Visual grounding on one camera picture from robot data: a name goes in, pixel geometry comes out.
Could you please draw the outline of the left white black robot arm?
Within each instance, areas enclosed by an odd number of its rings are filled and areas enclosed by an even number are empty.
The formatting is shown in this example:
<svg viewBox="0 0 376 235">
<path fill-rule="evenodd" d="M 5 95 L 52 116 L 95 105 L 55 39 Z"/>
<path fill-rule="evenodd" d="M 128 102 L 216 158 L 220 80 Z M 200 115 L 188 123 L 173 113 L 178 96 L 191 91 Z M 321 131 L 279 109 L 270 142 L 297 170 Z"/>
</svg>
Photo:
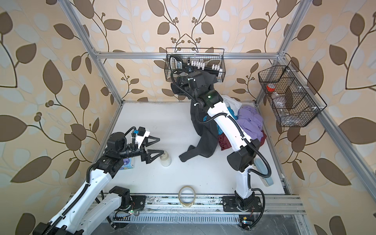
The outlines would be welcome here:
<svg viewBox="0 0 376 235">
<path fill-rule="evenodd" d="M 86 172 L 86 180 L 77 193 L 48 223 L 39 223 L 34 235 L 90 235 L 101 222 L 111 222 L 115 211 L 133 215 L 145 208 L 146 197 L 132 196 L 130 189 L 114 186 L 107 194 L 103 189 L 124 165 L 125 159 L 140 157 L 146 164 L 163 155 L 162 150 L 149 149 L 160 141 L 144 127 L 131 127 L 131 143 L 126 133 L 116 132 L 107 140 L 102 156 Z"/>
</svg>

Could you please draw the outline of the dark grey cloth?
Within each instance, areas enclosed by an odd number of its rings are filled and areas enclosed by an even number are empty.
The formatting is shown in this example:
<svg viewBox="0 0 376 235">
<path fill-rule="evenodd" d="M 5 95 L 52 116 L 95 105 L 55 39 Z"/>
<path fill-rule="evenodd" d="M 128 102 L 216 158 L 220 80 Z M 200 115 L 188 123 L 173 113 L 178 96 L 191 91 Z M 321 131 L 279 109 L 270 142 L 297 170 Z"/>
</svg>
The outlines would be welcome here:
<svg viewBox="0 0 376 235">
<path fill-rule="evenodd" d="M 185 71 L 181 69 L 175 69 L 170 74 L 172 80 L 171 89 L 174 94 L 175 77 L 180 76 L 181 72 Z M 207 112 L 200 107 L 201 101 L 199 97 L 196 99 L 192 98 L 190 99 L 190 101 L 191 121 L 193 123 L 196 133 L 200 136 L 200 140 L 197 146 L 190 145 L 188 150 L 179 156 L 179 159 L 182 162 L 186 162 L 187 160 L 194 158 L 196 156 L 209 158 L 214 154 L 218 144 L 218 130 L 216 122 L 210 121 L 204 124 L 203 119 L 207 116 Z"/>
</svg>

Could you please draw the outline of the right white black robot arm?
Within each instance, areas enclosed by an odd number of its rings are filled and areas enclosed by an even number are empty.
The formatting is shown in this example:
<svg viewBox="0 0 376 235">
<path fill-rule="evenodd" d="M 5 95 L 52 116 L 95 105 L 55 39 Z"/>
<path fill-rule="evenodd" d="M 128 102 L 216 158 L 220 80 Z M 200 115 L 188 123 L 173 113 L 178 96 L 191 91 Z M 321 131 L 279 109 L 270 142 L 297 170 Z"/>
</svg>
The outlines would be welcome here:
<svg viewBox="0 0 376 235">
<path fill-rule="evenodd" d="M 269 179 L 272 175 L 269 162 L 259 151 L 260 140 L 247 134 L 231 115 L 223 97 L 214 89 L 213 85 L 217 82 L 215 75 L 192 68 L 172 69 L 170 78 L 173 93 L 191 100 L 191 120 L 201 137 L 199 143 L 189 146 L 179 159 L 186 162 L 196 156 L 212 156 L 218 144 L 217 129 L 221 128 L 233 150 L 227 156 L 227 161 L 238 172 L 235 196 L 228 206 L 240 212 L 253 212 L 258 200 L 262 201 L 257 218 L 243 219 L 240 222 L 243 230 L 252 230 L 264 214 L 266 199 L 261 189 L 252 186 L 251 175 L 264 179 Z M 256 192 L 261 194 L 260 198 L 255 195 Z"/>
</svg>

